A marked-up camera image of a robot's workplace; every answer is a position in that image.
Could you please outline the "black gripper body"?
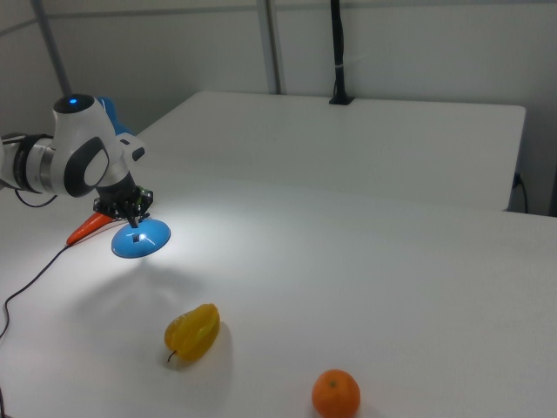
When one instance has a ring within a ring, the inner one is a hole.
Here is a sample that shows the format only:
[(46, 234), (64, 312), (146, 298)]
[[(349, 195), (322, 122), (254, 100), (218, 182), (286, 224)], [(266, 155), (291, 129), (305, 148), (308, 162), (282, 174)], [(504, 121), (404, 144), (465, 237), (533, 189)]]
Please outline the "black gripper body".
[(154, 193), (136, 184), (130, 173), (127, 173), (114, 185), (98, 186), (98, 197), (93, 203), (93, 210), (111, 218), (126, 218), (126, 205), (138, 204), (142, 201), (153, 203)]

